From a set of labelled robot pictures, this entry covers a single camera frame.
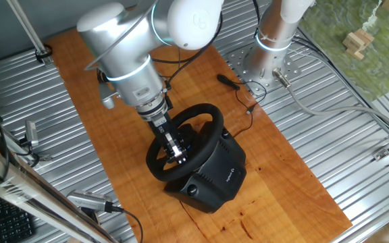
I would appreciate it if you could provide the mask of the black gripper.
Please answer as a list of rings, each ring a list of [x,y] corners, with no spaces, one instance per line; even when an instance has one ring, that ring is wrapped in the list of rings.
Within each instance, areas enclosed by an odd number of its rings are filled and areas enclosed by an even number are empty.
[[[183,164],[185,150],[179,145],[178,131],[168,113],[158,115],[148,122],[159,145],[167,145],[167,163]]]

